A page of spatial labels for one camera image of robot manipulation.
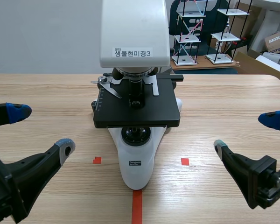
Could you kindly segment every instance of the white microscope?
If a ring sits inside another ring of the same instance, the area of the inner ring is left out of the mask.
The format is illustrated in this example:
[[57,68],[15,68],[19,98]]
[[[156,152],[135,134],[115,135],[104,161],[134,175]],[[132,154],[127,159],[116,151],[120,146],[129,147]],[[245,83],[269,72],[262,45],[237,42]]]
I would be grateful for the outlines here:
[[114,70],[92,82],[99,88],[93,120],[109,130],[122,178],[134,190],[148,184],[166,129],[180,123],[174,88],[183,76],[157,74],[169,62],[165,0],[103,0],[100,64]]

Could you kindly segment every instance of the wooden table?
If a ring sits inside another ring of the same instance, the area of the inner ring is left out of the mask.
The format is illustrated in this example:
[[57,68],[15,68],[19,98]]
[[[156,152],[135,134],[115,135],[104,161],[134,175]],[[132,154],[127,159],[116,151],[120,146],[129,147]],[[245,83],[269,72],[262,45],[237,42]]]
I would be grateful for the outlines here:
[[[0,74],[0,103],[33,108],[27,120],[0,127],[5,163],[44,152],[60,138],[76,143],[23,224],[131,223],[132,191],[122,181],[117,150],[108,131],[92,122],[98,90],[90,81],[97,77]],[[181,125],[157,151],[143,189],[143,223],[280,224],[280,200],[251,210],[213,148],[222,139],[252,159],[270,155],[280,168],[280,131],[257,120],[280,110],[280,81],[267,75],[189,75],[175,93],[184,102]],[[101,165],[92,164],[95,156],[102,157]],[[190,166],[182,166],[181,158],[189,158]]]

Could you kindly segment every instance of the red tape line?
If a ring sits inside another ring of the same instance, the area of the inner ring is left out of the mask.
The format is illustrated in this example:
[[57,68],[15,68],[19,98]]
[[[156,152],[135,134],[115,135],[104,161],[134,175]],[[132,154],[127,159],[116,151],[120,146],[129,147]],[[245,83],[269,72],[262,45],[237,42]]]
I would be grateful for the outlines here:
[[132,224],[142,224],[142,190],[133,191]]
[[182,158],[182,166],[189,166],[190,162],[188,158]]
[[102,163],[102,157],[95,157],[95,159],[92,161],[92,164],[101,164]]

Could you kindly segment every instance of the microscope label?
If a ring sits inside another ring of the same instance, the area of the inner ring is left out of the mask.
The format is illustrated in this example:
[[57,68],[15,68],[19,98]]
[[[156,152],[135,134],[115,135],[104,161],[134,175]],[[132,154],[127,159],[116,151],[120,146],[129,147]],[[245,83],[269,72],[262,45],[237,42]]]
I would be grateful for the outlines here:
[[112,57],[153,57],[153,48],[113,48]]
[[130,166],[141,166],[141,161],[130,161]]

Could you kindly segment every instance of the microscope stage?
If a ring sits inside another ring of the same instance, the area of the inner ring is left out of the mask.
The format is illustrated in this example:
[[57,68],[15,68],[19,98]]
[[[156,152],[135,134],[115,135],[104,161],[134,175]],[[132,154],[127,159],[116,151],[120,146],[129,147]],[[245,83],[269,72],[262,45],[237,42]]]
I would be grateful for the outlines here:
[[180,113],[176,103],[172,79],[174,75],[157,75],[159,96],[153,95],[151,84],[144,84],[145,106],[134,109],[129,106],[129,80],[122,80],[111,87],[122,97],[115,97],[100,89],[94,112],[96,128],[113,127],[177,127]]

